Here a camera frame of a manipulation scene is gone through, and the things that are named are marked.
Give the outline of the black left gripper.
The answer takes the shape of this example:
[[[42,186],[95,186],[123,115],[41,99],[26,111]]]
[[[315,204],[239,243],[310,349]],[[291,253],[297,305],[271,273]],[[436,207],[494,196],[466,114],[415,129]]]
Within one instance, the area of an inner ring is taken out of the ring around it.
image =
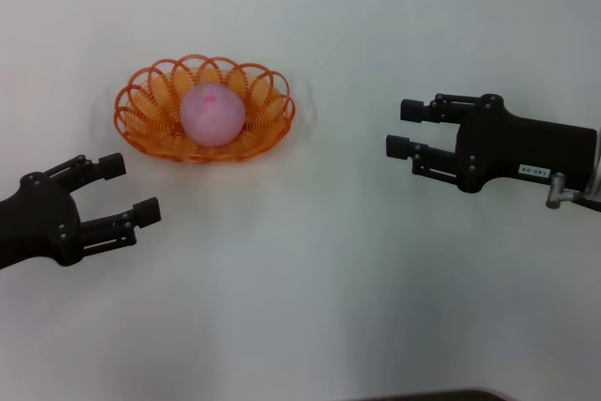
[[[123,156],[114,153],[92,162],[85,155],[20,180],[18,191],[1,202],[1,267],[45,257],[67,267],[83,254],[101,254],[133,246],[135,228],[162,219],[156,197],[130,210],[80,223],[70,193],[92,182],[126,174]]]

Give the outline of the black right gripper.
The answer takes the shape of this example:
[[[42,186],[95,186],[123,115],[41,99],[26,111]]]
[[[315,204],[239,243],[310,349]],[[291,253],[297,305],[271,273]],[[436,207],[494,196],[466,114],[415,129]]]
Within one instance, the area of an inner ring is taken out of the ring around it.
[[[400,119],[459,124],[455,152],[388,135],[386,155],[411,160],[413,175],[457,183],[466,193],[502,177],[548,185],[556,173],[566,189],[581,192],[593,174],[596,130],[513,115],[498,96],[404,99]]]

